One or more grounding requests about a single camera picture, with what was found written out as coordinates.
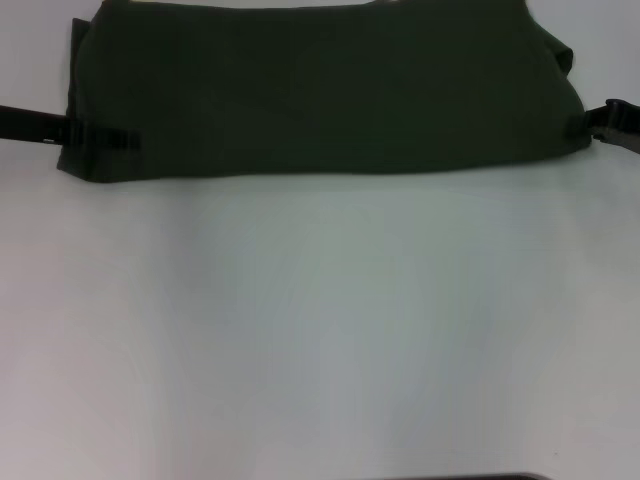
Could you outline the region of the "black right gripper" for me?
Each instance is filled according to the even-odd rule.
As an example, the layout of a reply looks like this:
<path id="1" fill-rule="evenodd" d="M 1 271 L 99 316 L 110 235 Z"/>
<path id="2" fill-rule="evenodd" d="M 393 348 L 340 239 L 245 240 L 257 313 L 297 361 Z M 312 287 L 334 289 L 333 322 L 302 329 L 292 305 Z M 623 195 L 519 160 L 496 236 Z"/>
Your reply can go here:
<path id="1" fill-rule="evenodd" d="M 572 117 L 567 124 L 571 136 L 589 135 L 609 145 L 639 153 L 639 108 L 625 107 L 620 99 Z"/>

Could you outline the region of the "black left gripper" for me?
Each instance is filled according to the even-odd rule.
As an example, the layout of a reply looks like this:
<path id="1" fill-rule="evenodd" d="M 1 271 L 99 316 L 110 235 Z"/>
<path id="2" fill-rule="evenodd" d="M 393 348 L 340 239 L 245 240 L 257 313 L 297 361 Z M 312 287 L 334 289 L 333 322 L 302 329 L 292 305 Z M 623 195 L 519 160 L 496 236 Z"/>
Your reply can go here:
<path id="1" fill-rule="evenodd" d="M 0 137 L 6 140 L 65 145 L 72 148 L 139 150 L 136 131 L 72 122 L 65 116 L 0 107 Z"/>

